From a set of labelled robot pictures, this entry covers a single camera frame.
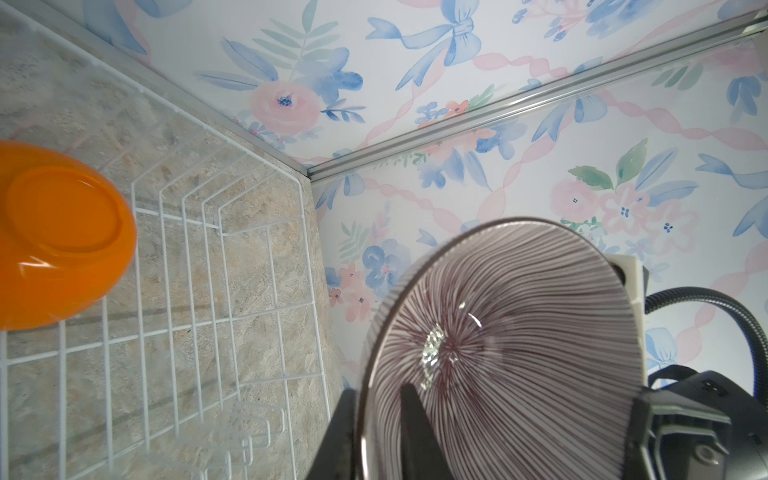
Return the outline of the striped ceramic bowl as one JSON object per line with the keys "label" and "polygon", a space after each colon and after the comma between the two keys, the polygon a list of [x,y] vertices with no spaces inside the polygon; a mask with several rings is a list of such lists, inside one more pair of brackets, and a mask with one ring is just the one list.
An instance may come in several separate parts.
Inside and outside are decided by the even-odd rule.
{"label": "striped ceramic bowl", "polygon": [[588,240],[491,221],[413,264],[363,350],[364,479],[401,477],[401,388],[456,479],[618,479],[644,361],[628,294]]}

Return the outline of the orange bowl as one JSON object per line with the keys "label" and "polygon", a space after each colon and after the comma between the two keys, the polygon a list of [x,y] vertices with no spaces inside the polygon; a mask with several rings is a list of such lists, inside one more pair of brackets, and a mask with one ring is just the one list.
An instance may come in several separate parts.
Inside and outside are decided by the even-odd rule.
{"label": "orange bowl", "polygon": [[131,208],[103,175],[59,152],[2,141],[2,330],[87,310],[119,283],[136,243]]}

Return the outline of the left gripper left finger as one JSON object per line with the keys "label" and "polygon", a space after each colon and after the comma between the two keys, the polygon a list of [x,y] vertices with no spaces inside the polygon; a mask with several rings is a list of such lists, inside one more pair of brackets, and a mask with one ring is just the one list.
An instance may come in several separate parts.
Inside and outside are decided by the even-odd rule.
{"label": "left gripper left finger", "polygon": [[339,398],[307,480],[353,480],[355,464],[355,410],[357,391],[345,389]]}

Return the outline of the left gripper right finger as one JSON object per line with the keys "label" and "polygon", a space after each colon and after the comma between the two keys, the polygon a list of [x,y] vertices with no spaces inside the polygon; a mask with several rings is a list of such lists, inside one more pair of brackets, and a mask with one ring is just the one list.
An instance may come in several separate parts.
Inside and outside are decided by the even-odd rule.
{"label": "left gripper right finger", "polygon": [[414,385],[402,386],[400,405],[402,477],[406,480],[452,479],[449,465]]}

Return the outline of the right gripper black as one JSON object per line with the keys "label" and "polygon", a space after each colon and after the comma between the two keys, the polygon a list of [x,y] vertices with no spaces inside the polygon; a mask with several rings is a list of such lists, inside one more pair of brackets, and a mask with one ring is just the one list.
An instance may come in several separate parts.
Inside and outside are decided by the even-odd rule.
{"label": "right gripper black", "polygon": [[715,371],[664,368],[636,397],[625,479],[765,479],[767,386],[752,394]]}

